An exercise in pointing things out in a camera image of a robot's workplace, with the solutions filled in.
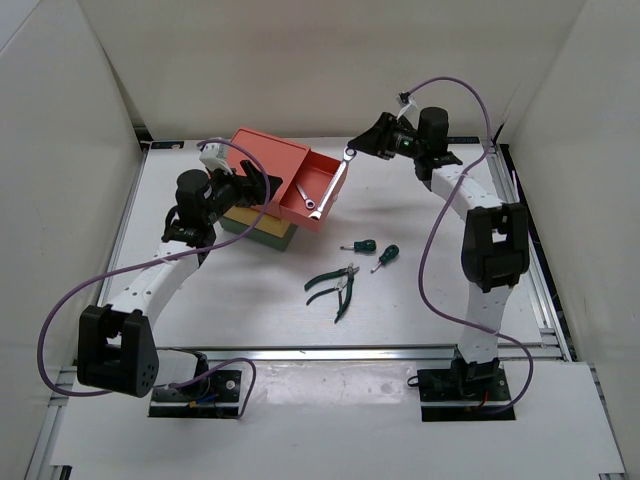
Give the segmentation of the large silver ratchet wrench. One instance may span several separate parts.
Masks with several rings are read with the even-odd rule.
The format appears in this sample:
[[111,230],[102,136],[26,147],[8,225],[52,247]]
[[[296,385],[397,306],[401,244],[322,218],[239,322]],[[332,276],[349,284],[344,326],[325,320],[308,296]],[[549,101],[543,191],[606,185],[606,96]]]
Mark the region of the large silver ratchet wrench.
[[308,215],[309,218],[315,221],[319,221],[322,219],[324,213],[329,210],[329,203],[334,199],[335,195],[338,193],[338,186],[341,180],[344,179],[350,162],[356,157],[357,152],[346,146],[343,150],[342,160],[340,161],[340,165],[333,175],[327,189],[325,190],[319,204],[315,207],[315,209]]

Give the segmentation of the yellow drawer box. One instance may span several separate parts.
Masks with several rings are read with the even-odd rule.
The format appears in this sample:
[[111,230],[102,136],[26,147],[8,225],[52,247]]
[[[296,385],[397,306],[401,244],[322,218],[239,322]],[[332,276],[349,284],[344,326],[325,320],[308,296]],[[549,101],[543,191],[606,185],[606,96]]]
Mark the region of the yellow drawer box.
[[[238,225],[238,228],[246,230],[259,216],[259,210],[253,208],[232,207],[223,217],[228,222]],[[297,226],[288,220],[264,214],[257,222],[254,230],[273,237],[283,239],[290,234],[294,234]]]

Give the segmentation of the red drawer box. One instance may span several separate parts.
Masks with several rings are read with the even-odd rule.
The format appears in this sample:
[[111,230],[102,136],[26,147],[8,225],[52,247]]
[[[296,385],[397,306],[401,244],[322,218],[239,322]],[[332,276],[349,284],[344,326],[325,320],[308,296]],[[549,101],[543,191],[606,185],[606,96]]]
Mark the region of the red drawer box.
[[243,172],[240,162],[254,156],[268,175],[282,178],[283,183],[267,214],[288,220],[313,232],[322,230],[346,180],[347,173],[339,183],[338,193],[329,203],[329,210],[319,221],[308,217],[313,210],[305,207],[296,184],[299,183],[304,188],[316,207],[336,173],[340,160],[318,153],[307,145],[249,128],[238,129],[232,136],[231,142],[243,149],[242,151],[230,149],[227,156],[229,165],[239,173]]

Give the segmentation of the small silver ratchet wrench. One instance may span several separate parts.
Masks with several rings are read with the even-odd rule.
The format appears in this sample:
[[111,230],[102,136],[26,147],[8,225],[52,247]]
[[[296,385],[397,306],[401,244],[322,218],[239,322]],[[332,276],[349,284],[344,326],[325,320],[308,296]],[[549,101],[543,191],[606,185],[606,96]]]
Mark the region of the small silver ratchet wrench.
[[308,210],[314,210],[315,209],[315,202],[309,197],[309,195],[306,193],[304,188],[299,183],[297,183],[296,184],[296,189],[297,189],[299,195],[301,196],[302,200],[304,201],[305,207]]

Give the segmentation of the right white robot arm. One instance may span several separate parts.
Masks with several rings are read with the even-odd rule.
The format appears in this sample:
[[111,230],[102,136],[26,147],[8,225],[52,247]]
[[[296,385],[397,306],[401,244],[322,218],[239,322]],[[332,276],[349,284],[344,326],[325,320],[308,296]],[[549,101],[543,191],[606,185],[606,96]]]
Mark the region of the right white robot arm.
[[450,366],[449,387],[460,399],[477,396],[498,375],[497,335],[514,287],[529,267],[528,215],[520,203],[505,203],[463,171],[449,149],[449,115],[426,107],[416,125],[384,112],[350,140],[348,149],[389,160],[414,162],[416,177],[449,202],[464,222],[461,265],[469,282],[462,336]]

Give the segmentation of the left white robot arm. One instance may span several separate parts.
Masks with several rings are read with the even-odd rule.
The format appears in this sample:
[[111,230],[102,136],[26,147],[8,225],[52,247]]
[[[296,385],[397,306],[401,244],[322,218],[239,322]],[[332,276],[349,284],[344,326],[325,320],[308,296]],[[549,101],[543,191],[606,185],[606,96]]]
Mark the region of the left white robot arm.
[[234,206],[270,202],[283,181],[263,175],[250,161],[191,169],[177,179],[176,204],[165,220],[156,265],[104,306],[87,307],[79,320],[80,384],[134,397],[174,384],[191,400],[204,397],[211,377],[192,353],[157,350],[153,327],[169,300],[194,274],[216,240],[214,225]]

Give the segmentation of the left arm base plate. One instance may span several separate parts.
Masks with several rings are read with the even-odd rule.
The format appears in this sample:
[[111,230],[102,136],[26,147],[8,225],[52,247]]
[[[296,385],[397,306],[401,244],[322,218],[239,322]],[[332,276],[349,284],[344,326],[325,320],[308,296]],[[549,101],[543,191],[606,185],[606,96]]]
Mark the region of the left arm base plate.
[[171,387],[207,372],[212,365],[205,353],[169,349],[160,354],[160,383],[153,387],[149,418],[235,419],[240,413],[242,369],[221,367],[205,379],[184,388]]

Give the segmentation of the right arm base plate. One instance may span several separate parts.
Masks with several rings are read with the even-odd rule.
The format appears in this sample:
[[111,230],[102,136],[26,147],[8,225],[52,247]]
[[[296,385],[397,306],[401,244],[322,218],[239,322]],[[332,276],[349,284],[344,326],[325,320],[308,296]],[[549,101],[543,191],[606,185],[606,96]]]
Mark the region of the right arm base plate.
[[498,358],[467,363],[454,358],[447,368],[419,369],[407,386],[417,388],[425,423],[514,421],[505,371]]

